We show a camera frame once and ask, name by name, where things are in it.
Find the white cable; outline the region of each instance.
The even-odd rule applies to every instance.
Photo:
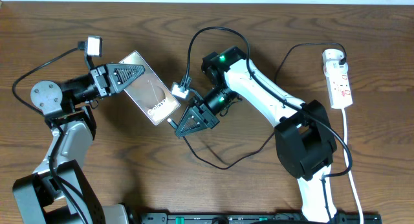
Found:
[[[348,141],[347,140],[347,138],[348,138],[347,115],[345,114],[345,108],[342,108],[341,111],[342,111],[342,117],[343,117],[343,141],[345,142],[345,144],[348,144],[347,143],[347,141]],[[345,165],[348,167],[348,165],[349,165],[348,154],[345,150],[343,151],[343,157],[345,159]],[[348,176],[349,176],[349,182],[351,183],[352,192],[353,192],[354,197],[355,197],[356,206],[358,207],[358,213],[360,215],[360,224],[364,224],[364,214],[362,213],[361,202],[360,202],[360,199],[358,197],[358,194],[356,193],[356,188],[355,188],[355,184],[354,184],[354,177],[352,176],[351,171],[348,172]]]

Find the wooden table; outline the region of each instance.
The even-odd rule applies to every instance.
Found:
[[[354,104],[347,108],[354,179],[362,207],[384,223],[414,222],[414,8],[350,5],[181,5],[153,3],[3,3],[0,10],[0,223],[20,223],[12,195],[16,179],[44,158],[51,134],[43,119],[11,92],[23,73],[86,40],[103,38],[103,58],[118,62],[133,50],[167,86],[180,81],[191,37],[202,27],[225,26],[244,34],[252,59],[267,76],[297,43],[337,41],[348,53]],[[227,33],[201,34],[192,50],[192,85],[212,85],[201,58],[243,43]],[[331,109],[321,53],[296,49],[279,85],[306,102],[319,100],[342,133],[340,111]],[[18,93],[30,101],[40,80],[63,81],[87,73],[75,52],[29,76]],[[182,114],[186,103],[173,114]],[[274,141],[259,155],[221,171],[198,161],[167,122],[154,126],[126,94],[107,98],[94,111],[96,140],[83,172],[103,205],[127,202],[137,210],[170,212],[275,212],[299,210],[298,184],[280,164]],[[189,137],[197,153],[230,163],[262,145],[270,124],[248,102],[234,105],[214,130]],[[340,146],[333,171],[344,169]],[[335,205],[356,212],[348,177],[332,180]]]

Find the cable connector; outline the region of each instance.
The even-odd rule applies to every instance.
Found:
[[[86,42],[79,41],[78,42],[78,50],[85,50],[85,48],[86,48]]]
[[[173,127],[174,130],[177,130],[178,125],[175,123],[175,121],[173,119],[168,118],[167,121],[170,124],[170,126]]]
[[[191,77],[182,78],[181,83],[178,84],[177,82],[173,82],[173,87],[171,88],[171,94],[176,97],[187,99],[188,94],[190,93],[190,82]]]

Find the black cable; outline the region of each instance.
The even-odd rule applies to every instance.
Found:
[[[237,99],[237,101],[233,101],[233,102],[231,102],[230,104],[228,104],[223,110],[221,110],[220,111],[220,117],[225,117],[226,115],[227,115],[227,113],[228,113],[228,110],[230,109],[230,107],[233,105],[233,104],[236,104],[236,103],[238,103],[238,102],[241,102],[241,101],[243,101],[243,99],[242,98],[240,98],[240,96],[239,95],[237,95],[236,96],[236,99]]]
[[[195,96],[197,96],[197,97],[200,99],[200,101],[203,101],[203,100],[204,100],[204,99],[202,98],[202,96],[200,95],[200,93],[199,93],[198,91],[196,91],[194,88],[190,87],[190,91],[191,91],[192,93],[194,93],[194,94],[195,94]]]
[[[192,45],[193,45],[193,42],[194,42],[194,40],[195,40],[195,38],[201,33],[201,32],[204,32],[204,31],[206,31],[206,30],[224,30],[224,31],[227,31],[227,32],[231,32],[231,33],[234,33],[235,35],[237,35],[237,36],[239,36],[243,41],[244,41],[244,43],[246,44],[246,47],[247,47],[247,53],[246,53],[246,67],[247,67],[247,71],[249,72],[249,74],[250,74],[250,77],[251,78],[253,78],[256,82],[257,82],[257,84],[258,85],[260,85],[260,87],[262,87],[266,92],[268,92],[269,94],[271,94],[275,99],[277,99],[279,102],[281,102],[283,105],[285,105],[285,106],[287,106],[287,107],[290,107],[291,109],[293,109],[293,110],[295,110],[295,111],[297,111],[298,113],[300,113],[300,114],[302,114],[302,115],[304,115],[304,116],[306,116],[306,117],[308,117],[308,118],[310,118],[311,120],[313,120],[313,121],[315,121],[315,122],[317,122],[318,124],[320,124],[321,126],[323,126],[324,128],[326,128],[326,129],[328,129],[333,135],[334,135],[334,137],[336,138],[336,139],[338,139],[338,141],[341,143],[341,145],[343,146],[343,149],[346,151],[346,153],[348,154],[348,156],[349,156],[349,164],[348,164],[348,167],[343,171],[343,172],[339,172],[339,173],[333,173],[333,174],[328,174],[328,175],[323,175],[322,176],[322,179],[325,179],[326,177],[338,177],[338,176],[342,176],[342,175],[345,175],[345,174],[347,174],[350,170],[351,170],[351,168],[352,168],[352,163],[353,163],[353,161],[352,161],[352,156],[351,156],[351,152],[349,151],[349,148],[348,148],[348,146],[345,144],[345,142],[342,140],[342,138],[339,136],[339,134],[337,134],[336,132],[335,132],[335,130],[333,130],[331,127],[329,127],[329,126],[327,126],[325,123],[323,123],[322,121],[320,121],[318,118],[316,118],[316,117],[314,117],[312,114],[310,114],[310,113],[308,113],[307,111],[304,111],[304,110],[302,110],[302,109],[300,109],[300,108],[298,108],[298,107],[296,107],[296,106],[294,106],[293,104],[291,104],[291,103],[289,103],[289,102],[287,102],[287,100],[285,100],[284,98],[281,98],[281,97],[279,97],[277,94],[275,94],[275,92],[273,92],[272,90],[270,90],[267,86],[265,86],[265,85],[263,85],[262,84],[262,82],[255,76],[255,74],[254,74],[254,72],[252,71],[252,69],[250,68],[250,63],[249,63],[249,61],[250,61],[250,44],[249,44],[249,42],[247,41],[247,39],[242,35],[242,34],[240,34],[239,32],[237,32],[237,31],[235,31],[235,30],[233,30],[233,29],[230,29],[230,28],[226,28],[226,27],[206,27],[206,28],[203,28],[203,29],[201,29],[201,30],[199,30],[197,33],[195,33],[195,35],[193,36],[193,38],[191,39],[191,42],[190,42],[190,46],[188,47],[188,57],[187,57],[187,71],[186,71],[186,79],[187,79],[187,77],[188,77],[188,75],[189,75],[189,73],[190,73],[190,55],[191,55],[191,47],[192,47]],[[343,63],[345,63],[345,61],[343,61],[343,60],[346,60],[346,52],[345,52],[345,48],[342,46],[342,45],[340,45],[342,48],[343,48],[343,50],[344,50],[344,52],[343,52],[343,54],[344,54],[344,59],[342,59],[341,61],[343,62]]]
[[[35,111],[37,114],[39,114],[39,115],[43,116],[43,113],[42,113],[41,111],[39,111],[37,108],[35,108],[34,106],[30,105],[29,103],[27,103],[26,101],[24,101],[22,98],[20,98],[20,96],[16,93],[16,86],[17,86],[17,84],[18,84],[20,81],[22,81],[23,79],[25,79],[27,76],[29,76],[29,75],[31,75],[32,73],[34,73],[34,72],[36,72],[36,71],[40,70],[41,68],[44,68],[44,67],[46,67],[46,66],[50,65],[51,63],[53,63],[53,62],[57,61],[58,59],[60,59],[60,58],[62,58],[62,57],[64,57],[64,56],[66,56],[66,55],[68,55],[68,54],[70,54],[70,53],[72,53],[72,52],[74,52],[74,51],[76,51],[76,50],[78,50],[78,48],[77,48],[77,47],[76,47],[76,48],[73,48],[73,49],[71,49],[71,50],[69,50],[69,51],[67,51],[67,52],[65,52],[65,53],[63,53],[63,54],[62,54],[62,55],[60,55],[60,56],[57,56],[57,57],[55,57],[55,58],[51,59],[50,61],[48,61],[48,62],[44,63],[43,65],[40,65],[40,66],[38,66],[38,67],[36,67],[36,68],[32,69],[31,71],[27,72],[26,74],[24,74],[23,76],[21,76],[20,78],[18,78],[18,79],[17,79],[17,80],[13,83],[13,86],[12,86],[12,92],[13,92],[13,95],[15,96],[15,98],[16,98],[18,101],[20,101],[22,104],[26,105],[26,106],[27,106],[28,108],[30,108],[31,110]]]
[[[65,133],[63,132],[62,128],[57,125],[55,123],[55,121],[53,120],[49,120],[51,123],[53,123],[54,126],[56,126],[56,128],[59,130],[59,137],[58,140],[56,141],[55,145],[52,148],[52,151],[50,153],[50,155],[48,156],[48,160],[49,160],[49,170],[50,170],[50,175],[52,176],[53,180],[56,182],[56,184],[58,185],[59,189],[63,192],[63,195],[65,195],[66,199],[73,205],[73,207],[75,208],[75,210],[77,211],[77,213],[79,214],[80,219],[82,220],[82,222],[84,224],[87,224],[87,219],[85,217],[85,214],[82,212],[82,210],[79,207],[79,204],[77,204],[77,202],[75,202],[75,200],[73,199],[73,197],[71,196],[71,194],[68,192],[68,190],[64,187],[64,185],[62,184],[60,177],[57,175],[54,167],[53,167],[53,163],[54,163],[54,158],[56,157],[56,154],[58,153],[58,149],[59,149],[59,145],[62,142]]]
[[[333,223],[332,222],[331,211],[329,211],[328,196],[326,194],[326,187],[325,187],[326,180],[321,179],[321,181],[322,181],[322,189],[323,189],[323,198],[325,200],[325,208],[326,208],[326,212],[328,213],[329,223]]]
[[[315,45],[337,45],[340,46],[343,50],[343,58],[340,60],[339,64],[343,65],[346,61],[347,61],[347,52],[345,50],[345,47],[342,46],[342,44],[340,43],[300,43],[297,44],[295,46],[293,46],[286,54],[285,58],[283,59],[282,63],[279,65],[279,68],[277,69],[276,73],[274,74],[274,83],[276,84],[276,79],[278,77],[278,74],[283,66],[283,64],[285,63],[287,57],[289,56],[290,52],[292,52],[293,49],[295,49],[296,47],[300,47],[300,46],[315,46]]]
[[[99,102],[97,100],[91,100],[89,101],[89,106],[91,107],[92,110],[95,110],[99,106]]]
[[[249,153],[248,155],[245,155],[245,156],[243,156],[243,157],[241,157],[240,159],[238,159],[238,160],[236,160],[236,162],[233,162],[230,166],[227,166],[227,167],[225,167],[225,168],[222,168],[222,167],[220,167],[220,166],[216,166],[216,165],[214,165],[214,164],[212,164],[211,162],[209,162],[209,161],[207,161],[207,160],[204,160],[204,159],[202,159],[202,158],[200,158],[196,153],[195,153],[195,151],[193,150],[193,148],[191,147],[191,145],[188,143],[188,141],[187,141],[187,138],[186,137],[182,137],[183,139],[184,139],[184,141],[187,143],[187,146],[188,146],[188,148],[191,150],[191,152],[194,154],[194,156],[196,157],[196,158],[198,158],[198,160],[200,160],[200,161],[202,161],[202,162],[205,162],[205,163],[207,163],[207,164],[209,164],[210,166],[213,166],[213,167],[215,167],[215,168],[217,168],[217,169],[220,169],[220,170],[227,170],[227,169],[230,169],[232,166],[234,166],[234,165],[236,165],[238,162],[240,162],[240,161],[242,161],[243,159],[245,159],[245,158],[247,158],[247,157],[250,157],[250,156],[253,156],[253,155],[255,155],[255,154],[257,154],[257,153],[259,153],[265,146],[266,146],[266,144],[271,140],[271,138],[274,136],[274,132],[271,134],[271,136],[269,136],[269,138],[265,141],[265,143],[263,143],[263,145],[260,147],[260,149],[258,149],[258,150],[256,150],[256,151],[253,151],[252,153]]]
[[[72,184],[70,184],[68,181],[64,180],[64,178],[58,176],[59,180],[62,182],[62,184],[66,185],[70,190],[72,190],[80,199],[83,200],[82,193],[79,192],[78,189],[76,189]]]
[[[188,79],[188,75],[190,74],[190,57],[191,57],[191,48],[193,47],[193,43],[195,38],[201,33],[204,32],[206,30],[223,30],[223,31],[228,31],[234,34],[237,34],[238,36],[242,36],[240,33],[238,33],[237,31],[230,29],[230,28],[226,28],[226,27],[206,27],[203,28],[201,30],[199,30],[197,33],[195,33],[195,35],[193,36],[193,38],[191,39],[190,42],[190,46],[188,46],[188,53],[187,53],[187,71],[186,71],[186,75],[185,77],[182,79],[182,82],[187,82]]]

